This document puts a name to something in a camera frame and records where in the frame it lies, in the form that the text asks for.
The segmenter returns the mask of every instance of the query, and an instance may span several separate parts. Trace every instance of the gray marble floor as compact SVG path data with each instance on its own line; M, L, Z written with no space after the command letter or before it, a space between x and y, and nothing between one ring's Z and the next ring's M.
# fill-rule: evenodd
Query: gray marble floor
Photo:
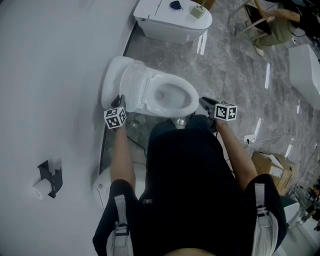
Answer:
M248 153L263 151L285 155L288 146L292 145L288 158L297 164L295 182L299 181L303 186L311 185L320 175L320 164L317 163L319 148L315 150L320 139L320 111L313 110L290 84L288 48L295 45L290 41L270 47L265 50L265 56L260 57L250 41L252 31L242 34L240 38L232 34L235 29L245 26L244 13L240 12L227 24L229 13L238 4L239 1L235 0L216 0L210 10L213 20L203 54L198 39L183 45L171 44L146 38L137 27L126 56L143 61L150 68L186 79L200 97L238 105L237 119L230 121L229 126L240 138L254 133L261 119L257 142L247 147ZM264 9L272 4L261 3ZM300 37L296 41L296 45L305 44L308 38ZM268 63L271 75L266 89ZM129 115L128 134L147 147L152 127L163 118L145 116L146 122L138 124L137 116ZM113 139L114 132L108 131L104 168L111 161ZM145 163L143 151L133 143L132 154L136 162Z

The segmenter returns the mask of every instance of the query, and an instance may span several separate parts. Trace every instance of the power strip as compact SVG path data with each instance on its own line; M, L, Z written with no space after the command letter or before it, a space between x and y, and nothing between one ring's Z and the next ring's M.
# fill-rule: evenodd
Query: power strip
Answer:
M243 138L243 142L247 142L247 140L249 140L250 142L255 142L256 140L256 135L253 134L249 134L249 135L245 135Z

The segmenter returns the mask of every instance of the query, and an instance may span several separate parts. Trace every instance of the white strap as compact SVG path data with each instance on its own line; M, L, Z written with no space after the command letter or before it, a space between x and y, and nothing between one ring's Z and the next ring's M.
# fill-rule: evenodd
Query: white strap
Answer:
M131 236L128 230L125 196L123 194L115 196L114 200L119 222L116 222L114 231L108 237L106 254L107 256L134 256Z
M128 224L126 216L126 200L125 196L118 195L114 197L116 209L118 210L119 224Z
M278 241L278 221L272 212L269 213L270 226L260 227L256 218L251 256L272 256Z
M269 212L265 206L265 184L254 184L256 213L261 228L270 227Z

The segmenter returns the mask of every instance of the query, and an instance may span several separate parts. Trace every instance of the smart toilet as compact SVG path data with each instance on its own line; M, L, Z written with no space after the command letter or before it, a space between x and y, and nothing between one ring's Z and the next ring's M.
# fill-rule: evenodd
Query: smart toilet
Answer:
M102 106L108 109L118 95L125 96L127 112L165 118L186 117L199 104L197 91L186 80L120 56L111 61L106 72Z
M140 163L134 163L133 169L135 173L135 195L139 199L146 187L146 166ZM109 199L111 186L110 166L106 168L96 179L93 184L93 195L101 208L106 208Z
M190 11L199 4L179 0L183 9L175 10L170 7L172 1L139 1L133 15L147 38L185 44L199 38L210 27L212 16L207 9L201 18L196 18Z

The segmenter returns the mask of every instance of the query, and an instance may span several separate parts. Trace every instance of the wooden chair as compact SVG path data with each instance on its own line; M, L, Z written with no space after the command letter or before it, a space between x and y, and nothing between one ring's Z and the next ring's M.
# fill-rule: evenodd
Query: wooden chair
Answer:
M262 33L259 34L258 36L256 36L255 38L253 38L253 40L256 40L258 38L261 38L265 35L271 35L271 30L268 24L268 21L263 18L260 14L260 11L262 10L258 0L254 0L256 7L253 7L251 5L248 5L248 3L251 0L246 0L241 6L239 6L230 16L229 19L232 18L233 16L235 16L237 14L237 12L239 12L242 8L244 8L245 13L247 15L247 19L251 22L251 24L249 26L247 26L245 29L243 29L242 31L235 33L234 36L239 36L241 35L243 32L251 29L251 28L255 28L258 31L261 31Z

